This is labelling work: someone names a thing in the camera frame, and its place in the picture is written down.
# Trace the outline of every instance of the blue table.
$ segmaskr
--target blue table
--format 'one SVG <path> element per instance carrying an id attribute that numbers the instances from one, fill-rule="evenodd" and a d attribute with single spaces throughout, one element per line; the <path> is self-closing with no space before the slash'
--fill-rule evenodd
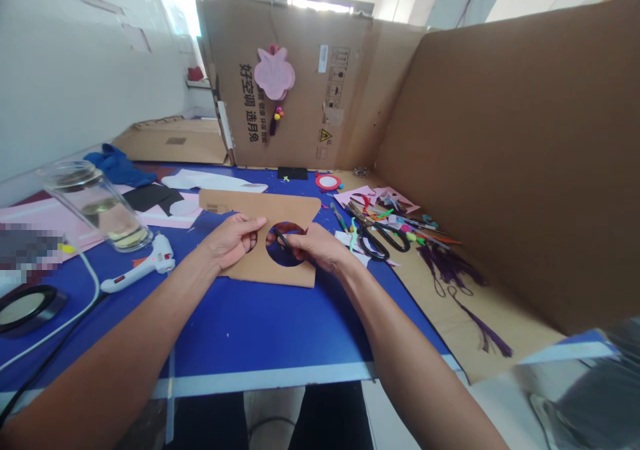
<path id="1" fill-rule="evenodd" d="M 245 170 L 208 165 L 184 168 L 266 183 L 269 193 L 319 197 L 325 205 L 333 198 L 321 194 L 313 174 L 308 181 L 278 180 L 275 171 Z M 196 220 L 193 229 L 154 228 L 166 235 L 179 263 L 224 216 L 209 212 Z M 321 209 L 315 221 L 330 232 L 338 222 L 329 209 Z M 126 272 L 131 260 L 148 256 L 149 248 L 119 254 L 106 244 L 86 252 L 98 278 L 104 280 Z M 390 296 L 424 333 L 454 370 L 459 366 L 446 345 L 396 274 L 385 263 L 371 261 L 369 270 Z M 130 313 L 165 277 L 152 273 L 126 290 L 111 295 L 78 327 L 36 387 L 44 388 L 108 330 Z M 69 302 L 52 321 L 35 332 L 14 340 L 0 340 L 0 363 L 4 363 L 86 306 L 93 295 L 93 282 L 80 258 L 66 262 L 46 277 L 69 296 Z M 0 373 L 0 403 L 6 404 L 26 376 L 60 340 L 57 335 L 31 354 Z M 612 355 L 598 332 L 591 331 L 554 345 L 525 362 Z M 218 278 L 187 322 L 175 346 L 174 396 L 204 395 L 309 383 L 354 381 L 375 377 L 372 354 L 356 312 L 340 284 L 318 270 L 315 287 L 304 289 Z M 166 396 L 166 366 L 154 397 Z M 25 401 L 38 393 L 30 392 Z"/>

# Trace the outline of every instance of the marker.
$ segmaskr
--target marker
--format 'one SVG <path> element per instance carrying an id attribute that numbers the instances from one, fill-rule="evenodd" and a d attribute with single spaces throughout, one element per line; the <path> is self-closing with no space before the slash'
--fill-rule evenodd
<path id="1" fill-rule="evenodd" d="M 338 219 L 338 223 L 342 227 L 342 230 L 344 230 L 346 233 L 349 233 L 349 229 L 347 228 L 347 224 L 345 223 L 345 221 L 342 218 L 342 216 L 338 213 L 338 209 L 335 207 L 335 204 L 333 202 L 331 202 L 329 204 L 329 206 L 331 207 L 331 210 L 333 210 L 333 213 L 335 214 L 335 217 Z"/>

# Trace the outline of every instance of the hot glue gun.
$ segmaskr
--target hot glue gun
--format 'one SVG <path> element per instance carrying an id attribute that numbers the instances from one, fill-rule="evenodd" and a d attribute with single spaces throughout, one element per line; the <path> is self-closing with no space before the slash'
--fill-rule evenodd
<path id="1" fill-rule="evenodd" d="M 175 260 L 173 259 L 173 250 L 169 239 L 164 235 L 158 234 L 152 242 L 153 249 L 140 265 L 129 270 L 124 275 L 120 275 L 114 279 L 104 280 L 100 285 L 100 290 L 107 293 L 120 291 L 130 284 L 137 282 L 145 275 L 150 274 L 153 270 L 158 273 L 168 273 L 175 268 Z"/>

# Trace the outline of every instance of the person's left hand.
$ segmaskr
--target person's left hand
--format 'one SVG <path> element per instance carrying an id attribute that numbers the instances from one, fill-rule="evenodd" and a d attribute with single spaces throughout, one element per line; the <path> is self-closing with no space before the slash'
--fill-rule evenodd
<path id="1" fill-rule="evenodd" d="M 267 219 L 250 219 L 242 213 L 227 218 L 212 231 L 200 245 L 209 253 L 215 264 L 224 270 L 238 262 L 255 246 L 257 231 L 264 227 Z"/>

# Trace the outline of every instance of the black paper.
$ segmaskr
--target black paper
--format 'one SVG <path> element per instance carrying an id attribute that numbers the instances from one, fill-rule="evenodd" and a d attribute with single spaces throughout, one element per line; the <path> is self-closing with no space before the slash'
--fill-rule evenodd
<path id="1" fill-rule="evenodd" d="M 169 212 L 171 204 L 184 200 L 178 190 L 170 189 L 163 185 L 145 185 L 144 187 L 138 187 L 124 193 L 123 197 L 134 210 L 146 212 L 150 208 L 160 205 L 160 208 L 162 208 L 169 217 L 171 216 Z"/>
<path id="2" fill-rule="evenodd" d="M 309 180 L 309 171 L 296 167 L 278 167 L 278 178 L 283 179 L 284 177 L 289 180 Z"/>

